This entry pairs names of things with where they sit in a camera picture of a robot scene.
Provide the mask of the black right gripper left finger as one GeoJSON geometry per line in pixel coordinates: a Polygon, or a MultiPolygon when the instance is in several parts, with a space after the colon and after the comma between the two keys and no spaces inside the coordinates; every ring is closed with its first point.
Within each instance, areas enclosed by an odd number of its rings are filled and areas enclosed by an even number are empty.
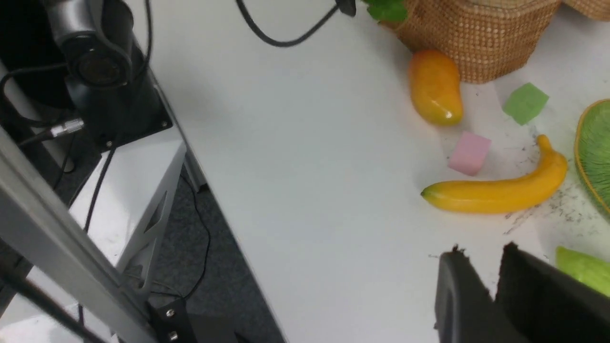
{"type": "Polygon", "coordinates": [[[440,343],[527,343],[457,245],[440,255],[434,313],[440,343]]]}

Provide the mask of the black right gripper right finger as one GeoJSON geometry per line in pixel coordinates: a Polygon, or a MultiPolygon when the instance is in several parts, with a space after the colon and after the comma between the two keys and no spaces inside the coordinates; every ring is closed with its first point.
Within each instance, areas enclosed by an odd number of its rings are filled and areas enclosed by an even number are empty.
{"type": "Polygon", "coordinates": [[[607,343],[609,298],[514,243],[503,248],[496,305],[529,343],[607,343]]]}

